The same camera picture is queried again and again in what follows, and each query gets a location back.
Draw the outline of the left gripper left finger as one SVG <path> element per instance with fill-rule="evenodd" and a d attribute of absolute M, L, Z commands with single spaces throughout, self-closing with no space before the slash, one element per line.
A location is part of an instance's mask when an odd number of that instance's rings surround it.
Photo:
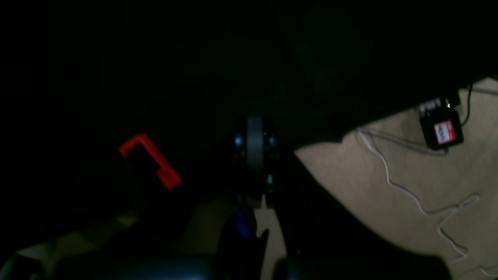
<path fill-rule="evenodd" d="M 228 280 L 257 279 L 257 117 L 247 117 L 234 135 L 234 208 L 217 247 Z"/>

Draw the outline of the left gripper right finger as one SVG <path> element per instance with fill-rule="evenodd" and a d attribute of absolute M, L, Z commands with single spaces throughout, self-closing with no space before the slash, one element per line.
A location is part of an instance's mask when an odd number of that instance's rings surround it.
<path fill-rule="evenodd" d="M 288 256 L 276 280 L 450 280 L 444 261 L 381 238 L 331 195 L 268 119 L 255 118 L 256 170 Z"/>

